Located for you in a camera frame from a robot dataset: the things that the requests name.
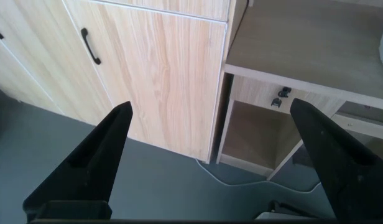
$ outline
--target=wood grain panel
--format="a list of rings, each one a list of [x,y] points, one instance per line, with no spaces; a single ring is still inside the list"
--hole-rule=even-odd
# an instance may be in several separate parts
[[[114,104],[134,108],[129,137],[208,159],[225,24],[98,2],[66,1],[86,27]]]
[[[305,87],[301,90],[383,108],[382,33],[381,7],[256,0],[226,61],[233,67],[225,70],[259,78],[274,74],[270,77],[276,84],[298,84]]]
[[[271,106],[273,99],[278,98],[277,94],[284,86],[273,83],[266,83],[251,78],[235,76],[231,90],[231,98],[244,103],[260,106],[274,111],[290,114],[290,107],[293,99],[298,98],[311,103],[324,114],[334,114],[343,105],[344,100],[324,96],[316,93],[309,93],[303,90],[292,89],[288,98],[281,98],[282,104],[279,107]]]
[[[0,90],[6,95],[45,110],[62,114],[38,83],[0,41]]]
[[[0,0],[0,33],[65,115],[98,124],[110,112],[107,93],[61,1]]]
[[[168,12],[227,20],[229,0],[105,0]]]

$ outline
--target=gray floor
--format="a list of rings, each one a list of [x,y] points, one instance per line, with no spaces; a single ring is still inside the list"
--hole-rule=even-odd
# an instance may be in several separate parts
[[[0,223],[24,223],[23,200],[93,129],[16,100],[0,92]],[[224,164],[205,165],[229,184],[265,178]],[[274,179],[310,190],[315,171],[285,165]],[[287,202],[320,217],[333,217],[321,186],[310,194],[270,183],[227,187],[209,176],[196,160],[128,139],[109,204],[112,218],[165,220],[250,220],[271,200]]]

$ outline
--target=wooden cabinet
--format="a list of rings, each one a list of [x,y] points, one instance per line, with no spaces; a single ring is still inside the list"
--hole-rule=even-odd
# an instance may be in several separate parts
[[[8,96],[45,110],[60,109],[0,41],[0,89]]]
[[[8,68],[0,56],[1,73],[15,77],[0,88],[89,124],[131,101],[130,138],[209,161],[235,8],[230,0],[0,0],[0,46],[16,63]],[[29,83],[16,86],[19,77]]]
[[[0,33],[66,116],[98,124],[112,109],[61,1],[0,0]]]
[[[132,103],[129,137],[206,161],[226,24],[102,2],[65,4],[77,29],[88,29],[113,103]]]

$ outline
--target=drawer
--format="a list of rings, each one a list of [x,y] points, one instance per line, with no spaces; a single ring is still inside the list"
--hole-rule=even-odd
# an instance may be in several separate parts
[[[159,11],[227,21],[229,0],[104,0],[105,2],[139,6]]]
[[[331,118],[343,129],[383,139],[383,110],[346,102]]]
[[[332,116],[344,103],[344,100],[292,88],[287,94],[288,98],[280,98],[282,101],[280,106],[272,105],[273,100],[279,98],[278,93],[284,87],[235,75],[230,98],[287,114],[290,114],[293,99],[298,98],[311,103],[328,116]]]

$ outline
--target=open shelf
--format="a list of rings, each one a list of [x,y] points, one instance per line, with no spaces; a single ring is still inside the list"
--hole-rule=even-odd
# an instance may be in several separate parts
[[[220,161],[269,176],[300,141],[289,144],[290,135],[299,137],[291,116],[238,101],[231,106]]]
[[[383,123],[382,109],[346,102],[338,111],[343,114],[350,114],[362,119],[369,119],[375,122]]]
[[[354,131],[348,131],[354,138],[359,142],[363,143],[367,148],[369,148],[374,154],[383,159],[383,139],[375,138],[361,133],[356,133]]]
[[[346,130],[383,139],[383,110],[346,102],[331,118]]]
[[[309,84],[319,93],[381,108],[383,100],[361,96],[383,99],[378,50],[382,33],[383,7],[330,0],[255,0],[244,15],[225,70],[249,77],[254,71],[257,76],[276,75],[272,81],[279,85],[293,85],[291,78],[307,83],[300,85],[302,90]],[[288,80],[281,83],[283,77]]]

